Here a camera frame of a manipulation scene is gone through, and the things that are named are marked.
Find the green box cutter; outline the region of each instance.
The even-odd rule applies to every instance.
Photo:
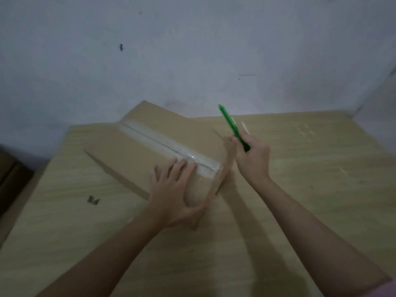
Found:
[[[228,125],[230,125],[230,128],[231,128],[232,132],[234,133],[235,137],[238,140],[240,140],[240,142],[244,146],[245,152],[249,151],[250,146],[248,144],[246,144],[246,142],[241,138],[239,131],[238,131],[238,127],[235,125],[234,121],[232,120],[232,118],[230,117],[228,112],[225,110],[224,106],[219,104],[219,109],[220,109],[221,113],[223,114],[225,120],[227,121]]]

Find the open cardboard box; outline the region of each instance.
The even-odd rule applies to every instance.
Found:
[[[176,156],[198,163],[186,187],[188,206],[211,202],[232,167],[235,146],[198,121],[143,101],[85,148],[107,173],[144,199],[150,171]]]

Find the hand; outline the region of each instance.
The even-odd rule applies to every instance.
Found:
[[[174,157],[157,177],[157,169],[151,171],[152,192],[148,199],[147,209],[156,218],[163,221],[164,226],[171,226],[193,219],[206,209],[206,203],[197,207],[187,207],[184,202],[186,184],[197,163],[187,164],[186,159],[177,161]]]
[[[241,138],[250,146],[245,152],[242,143],[236,137],[230,140],[236,145],[236,163],[246,181],[255,187],[265,180],[271,180],[269,175],[270,146],[245,131],[240,132]]]

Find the person's left hand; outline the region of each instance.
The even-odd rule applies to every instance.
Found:
[[[156,167],[151,171],[153,189],[148,199],[147,209],[161,219],[165,226],[193,219],[206,208],[206,203],[197,207],[187,207],[184,202],[187,181],[197,167],[197,163],[192,163],[181,172],[186,164],[186,159],[178,162],[174,157],[159,178]]]

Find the forearm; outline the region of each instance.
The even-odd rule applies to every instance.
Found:
[[[325,296],[359,296],[390,280],[274,182],[253,185]]]
[[[109,296],[140,251],[162,230],[154,217],[144,211],[38,296]]]

